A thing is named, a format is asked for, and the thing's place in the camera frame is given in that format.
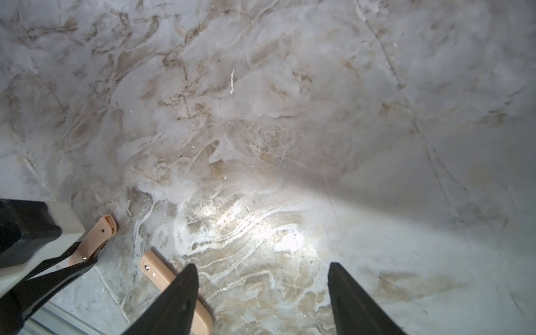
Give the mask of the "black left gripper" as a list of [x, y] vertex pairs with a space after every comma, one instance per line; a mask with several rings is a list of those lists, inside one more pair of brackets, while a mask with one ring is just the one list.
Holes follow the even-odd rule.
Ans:
[[1, 298], [1, 335], [18, 334], [24, 327], [25, 318], [32, 316], [43, 304], [97, 263], [96, 259], [88, 259], [45, 274], [46, 270], [70, 258], [80, 244], [77, 241], [60, 256], [41, 262]]

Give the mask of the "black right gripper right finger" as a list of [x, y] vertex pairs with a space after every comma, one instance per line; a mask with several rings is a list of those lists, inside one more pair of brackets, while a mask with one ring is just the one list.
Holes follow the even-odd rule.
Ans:
[[338, 262], [329, 266], [328, 288], [338, 334], [405, 334]]

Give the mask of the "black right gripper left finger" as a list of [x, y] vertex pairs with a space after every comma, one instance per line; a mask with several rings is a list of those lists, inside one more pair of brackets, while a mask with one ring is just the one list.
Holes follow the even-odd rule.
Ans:
[[187, 265], [125, 334], [189, 334], [198, 299], [199, 278], [194, 264]]

